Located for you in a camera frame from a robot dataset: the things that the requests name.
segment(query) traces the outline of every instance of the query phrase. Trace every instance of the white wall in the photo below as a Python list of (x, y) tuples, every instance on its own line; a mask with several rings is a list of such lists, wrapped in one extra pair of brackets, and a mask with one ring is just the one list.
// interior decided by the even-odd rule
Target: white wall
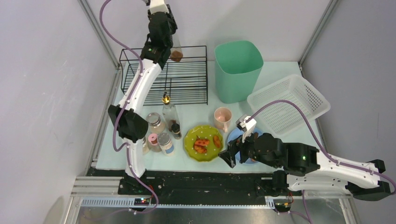
[(76, 0), (1, 1), (0, 21), (0, 223), (54, 224), (114, 68)]
[[(329, 0), (165, 0), (182, 46), (207, 45), (209, 60), (218, 44), (249, 40), (267, 61), (297, 61)], [(97, 13), (103, 1), (90, 0)], [(148, 30), (141, 0), (114, 0), (104, 13), (108, 30), (132, 48), (142, 48)], [(122, 47), (112, 42), (118, 57)]]
[[(343, 0), (303, 70), (330, 101), (320, 118), (329, 151), (382, 159), (396, 179), (396, 1)], [(364, 224), (395, 223), (395, 197), (356, 201)]]

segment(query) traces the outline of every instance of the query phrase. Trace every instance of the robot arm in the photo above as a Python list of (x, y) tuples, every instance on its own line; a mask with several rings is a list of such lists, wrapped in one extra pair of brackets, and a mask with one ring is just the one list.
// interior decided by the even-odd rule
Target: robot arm
[[(117, 106), (110, 105), (108, 113), (119, 136), (127, 143), (129, 166), (141, 177), (146, 168), (143, 163), (142, 139), (148, 130), (148, 123), (139, 114), (151, 85), (161, 73), (173, 47), (172, 35), (177, 25), (169, 5), (164, 0), (146, 0), (148, 11), (148, 29), (146, 42), (141, 51), (142, 66), (139, 65), (136, 75)], [(126, 173), (133, 176), (129, 167)]]
[(240, 163), (251, 158), (274, 168), (283, 168), (274, 173), (278, 176), (275, 181), (283, 179), (283, 190), (341, 191), (352, 193), (354, 197), (367, 201), (377, 201), (391, 194), (389, 184), (380, 181), (380, 177), (373, 172), (368, 173), (339, 164), (344, 162), (382, 173), (385, 171), (383, 161), (361, 163), (331, 155), (339, 161), (336, 164), (313, 146), (283, 143), (269, 133), (261, 136), (257, 133), (250, 134), (256, 121), (251, 119), (247, 122), (248, 118), (240, 118), (237, 127), (249, 135), (244, 133), (228, 142), (227, 150), (219, 154), (230, 167), (235, 166), (235, 155), (240, 152)]

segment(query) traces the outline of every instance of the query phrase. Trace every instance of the ceramic mug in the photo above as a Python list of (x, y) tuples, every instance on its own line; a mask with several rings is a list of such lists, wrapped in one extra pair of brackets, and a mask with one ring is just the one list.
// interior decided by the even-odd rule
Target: ceramic mug
[(231, 110), (226, 107), (219, 107), (214, 112), (214, 125), (216, 128), (223, 130), (225, 133), (228, 132), (228, 128), (231, 124), (231, 118), (233, 114)]

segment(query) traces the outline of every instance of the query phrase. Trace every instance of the glass jar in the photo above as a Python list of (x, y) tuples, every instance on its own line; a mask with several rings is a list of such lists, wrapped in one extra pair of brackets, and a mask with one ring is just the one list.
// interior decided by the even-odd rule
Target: glass jar
[(182, 138), (182, 133), (180, 131), (180, 125), (179, 124), (172, 124), (172, 134), (175, 139), (181, 139)]
[(166, 124), (162, 121), (161, 116), (158, 113), (150, 113), (146, 117), (146, 121), (150, 126), (151, 133), (159, 134), (164, 131)]
[(143, 148), (143, 155), (147, 154), (150, 151), (149, 145), (147, 144), (147, 141), (146, 141), (146, 137), (143, 138), (142, 148)]
[(161, 147), (158, 145), (157, 138), (158, 138), (158, 135), (153, 133), (148, 136), (148, 142), (151, 145), (151, 151), (159, 153), (162, 150), (161, 150)]
[(173, 146), (172, 140), (170, 140), (170, 135), (167, 133), (161, 133), (158, 135), (158, 144), (160, 145), (162, 152), (171, 156), (175, 153), (175, 147)]

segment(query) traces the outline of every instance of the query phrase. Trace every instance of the yellow-green plate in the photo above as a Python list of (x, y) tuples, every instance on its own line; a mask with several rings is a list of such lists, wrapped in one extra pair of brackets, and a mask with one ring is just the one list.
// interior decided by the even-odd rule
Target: yellow-green plate
[[(221, 146), (217, 148), (214, 145), (213, 137), (217, 135), (220, 139)], [(210, 143), (206, 146), (207, 153), (198, 153), (194, 150), (194, 143), (197, 140), (197, 136), (200, 139), (209, 139)], [(184, 149), (187, 151), (188, 155), (199, 161), (199, 162), (209, 162), (216, 158), (219, 152), (223, 149), (223, 136), (220, 134), (217, 128), (210, 125), (199, 125), (193, 129), (190, 129), (184, 138)]]

